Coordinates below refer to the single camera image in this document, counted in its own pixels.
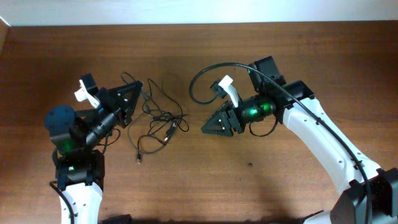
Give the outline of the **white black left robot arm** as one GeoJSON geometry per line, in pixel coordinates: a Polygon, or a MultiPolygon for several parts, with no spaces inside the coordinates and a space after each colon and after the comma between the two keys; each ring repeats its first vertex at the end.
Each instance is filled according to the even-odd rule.
{"type": "Polygon", "coordinates": [[[97,223],[104,187],[104,150],[115,131],[126,128],[142,90],[135,81],[107,90],[93,81],[80,80],[75,92],[78,101],[88,100],[90,110],[75,111],[58,106],[45,117],[45,127],[55,145],[52,160],[62,223],[97,223]]]}

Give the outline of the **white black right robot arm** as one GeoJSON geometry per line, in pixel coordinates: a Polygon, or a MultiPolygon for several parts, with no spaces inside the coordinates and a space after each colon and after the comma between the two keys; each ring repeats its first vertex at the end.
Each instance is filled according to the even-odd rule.
{"type": "Polygon", "coordinates": [[[304,82],[287,83],[274,59],[245,67],[256,95],[242,99],[228,75],[215,81],[216,96],[230,99],[202,126],[205,134],[231,137],[274,116],[298,136],[330,176],[339,199],[299,223],[397,223],[397,169],[384,170],[362,153],[333,123],[304,82]]]}

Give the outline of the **black USB cable thick plug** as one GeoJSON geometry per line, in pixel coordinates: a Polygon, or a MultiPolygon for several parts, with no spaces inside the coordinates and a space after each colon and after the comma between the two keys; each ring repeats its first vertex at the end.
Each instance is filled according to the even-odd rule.
{"type": "Polygon", "coordinates": [[[156,102],[156,96],[163,96],[161,88],[150,78],[141,91],[141,113],[127,128],[127,137],[136,152],[136,162],[142,164],[145,156],[162,151],[171,140],[169,128],[173,128],[172,113],[156,102]]]}

